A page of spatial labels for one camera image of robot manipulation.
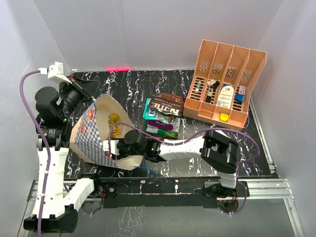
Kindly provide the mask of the yellow M&M's candy packet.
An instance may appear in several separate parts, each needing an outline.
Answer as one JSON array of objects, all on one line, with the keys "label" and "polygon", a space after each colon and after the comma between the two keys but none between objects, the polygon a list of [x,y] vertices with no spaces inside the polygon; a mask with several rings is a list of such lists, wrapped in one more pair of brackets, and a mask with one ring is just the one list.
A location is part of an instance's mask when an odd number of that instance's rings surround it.
[{"label": "yellow M&M's candy packet", "polygon": [[117,123],[119,121],[120,121],[119,115],[117,115],[117,114],[110,114],[109,115],[108,124],[109,124],[112,138],[115,138],[121,134],[121,130],[119,128],[119,125],[115,125],[115,123]]}]

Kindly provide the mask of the green snack bag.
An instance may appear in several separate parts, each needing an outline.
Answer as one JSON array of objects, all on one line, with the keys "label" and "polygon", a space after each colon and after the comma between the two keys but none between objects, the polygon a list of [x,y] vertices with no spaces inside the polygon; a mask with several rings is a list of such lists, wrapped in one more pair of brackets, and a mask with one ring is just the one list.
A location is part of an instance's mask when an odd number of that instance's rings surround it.
[{"label": "green snack bag", "polygon": [[179,134],[178,134],[178,130],[179,128],[176,126],[173,126],[172,130],[165,130],[165,129],[160,129],[160,128],[156,128],[153,126],[148,125],[148,120],[146,121],[146,125],[143,129],[144,132],[154,135],[154,136],[161,136],[161,137],[171,137],[171,138],[178,138]]}]

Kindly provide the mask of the purple snack packet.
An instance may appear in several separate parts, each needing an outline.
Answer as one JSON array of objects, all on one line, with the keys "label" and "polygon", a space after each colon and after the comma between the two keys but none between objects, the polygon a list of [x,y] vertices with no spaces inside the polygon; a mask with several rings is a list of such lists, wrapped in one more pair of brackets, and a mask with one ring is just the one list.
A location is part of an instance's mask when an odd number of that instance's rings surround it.
[{"label": "purple snack packet", "polygon": [[157,121],[157,120],[149,120],[148,125],[160,128],[160,129],[165,129],[165,130],[172,130],[173,125],[172,124],[165,124],[163,122]]}]

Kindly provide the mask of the teal Fox's candy bag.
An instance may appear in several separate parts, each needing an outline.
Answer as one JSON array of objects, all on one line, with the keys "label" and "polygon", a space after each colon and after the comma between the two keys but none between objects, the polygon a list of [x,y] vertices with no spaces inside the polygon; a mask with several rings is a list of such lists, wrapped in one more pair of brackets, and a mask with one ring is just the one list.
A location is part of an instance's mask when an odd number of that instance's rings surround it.
[{"label": "teal Fox's candy bag", "polygon": [[180,118],[168,116],[157,111],[156,109],[149,108],[150,100],[151,98],[146,99],[146,104],[143,112],[143,118],[145,120],[157,120],[165,124],[172,124],[173,126],[180,128]]}]

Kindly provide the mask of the blue checkered paper bag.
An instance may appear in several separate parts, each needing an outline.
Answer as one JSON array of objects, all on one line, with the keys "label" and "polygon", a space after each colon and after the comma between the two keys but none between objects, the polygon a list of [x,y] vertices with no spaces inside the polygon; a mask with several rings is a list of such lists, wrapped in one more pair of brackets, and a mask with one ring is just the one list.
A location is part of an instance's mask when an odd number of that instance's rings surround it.
[{"label": "blue checkered paper bag", "polygon": [[149,177],[157,177],[157,172],[142,164],[143,156],[131,155],[115,160],[108,157],[107,143],[110,115],[117,115],[120,122],[133,125],[121,104],[111,95],[102,94],[93,102],[81,102],[73,112],[73,129],[70,149],[87,163],[105,168],[132,171],[139,168]]}]

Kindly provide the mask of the brown chocolate snack bag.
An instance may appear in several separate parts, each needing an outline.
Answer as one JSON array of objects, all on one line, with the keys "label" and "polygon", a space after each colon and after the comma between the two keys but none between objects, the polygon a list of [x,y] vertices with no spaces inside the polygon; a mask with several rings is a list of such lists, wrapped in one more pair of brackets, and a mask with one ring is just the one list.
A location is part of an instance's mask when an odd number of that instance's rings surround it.
[{"label": "brown chocolate snack bag", "polygon": [[148,108],[155,109],[164,115],[181,118],[184,109],[184,98],[171,93],[158,93],[150,99]]}]

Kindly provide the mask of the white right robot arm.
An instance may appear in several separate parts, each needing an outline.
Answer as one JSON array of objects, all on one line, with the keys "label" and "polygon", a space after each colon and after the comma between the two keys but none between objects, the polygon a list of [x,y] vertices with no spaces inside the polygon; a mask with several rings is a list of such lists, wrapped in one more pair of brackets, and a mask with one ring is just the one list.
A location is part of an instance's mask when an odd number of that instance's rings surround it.
[{"label": "white right robot arm", "polygon": [[237,185],[237,142],[227,136],[207,131],[186,142],[158,141],[137,130],[131,130],[115,142],[111,142],[112,155],[115,160],[141,155],[151,162],[164,162],[181,158],[201,158],[217,171],[220,182],[203,187],[203,194],[212,198],[231,197],[236,200],[239,191]]}]

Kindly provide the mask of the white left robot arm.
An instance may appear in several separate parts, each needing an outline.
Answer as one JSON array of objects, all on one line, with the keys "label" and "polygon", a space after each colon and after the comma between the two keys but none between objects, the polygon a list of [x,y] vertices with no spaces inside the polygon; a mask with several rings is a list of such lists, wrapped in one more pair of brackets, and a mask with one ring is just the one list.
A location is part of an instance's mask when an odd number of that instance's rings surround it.
[{"label": "white left robot arm", "polygon": [[80,102],[94,101],[99,90],[98,80],[80,80],[70,76],[60,82],[59,89],[46,86],[35,94],[37,116],[32,113],[25,95],[24,81],[20,95],[37,132],[39,157],[38,192],[34,209],[23,221],[23,229],[45,233],[73,233],[78,223],[78,211],[88,196],[101,194],[102,185],[96,174],[81,175],[67,195],[64,191],[64,166],[69,152],[72,126],[69,117]]}]

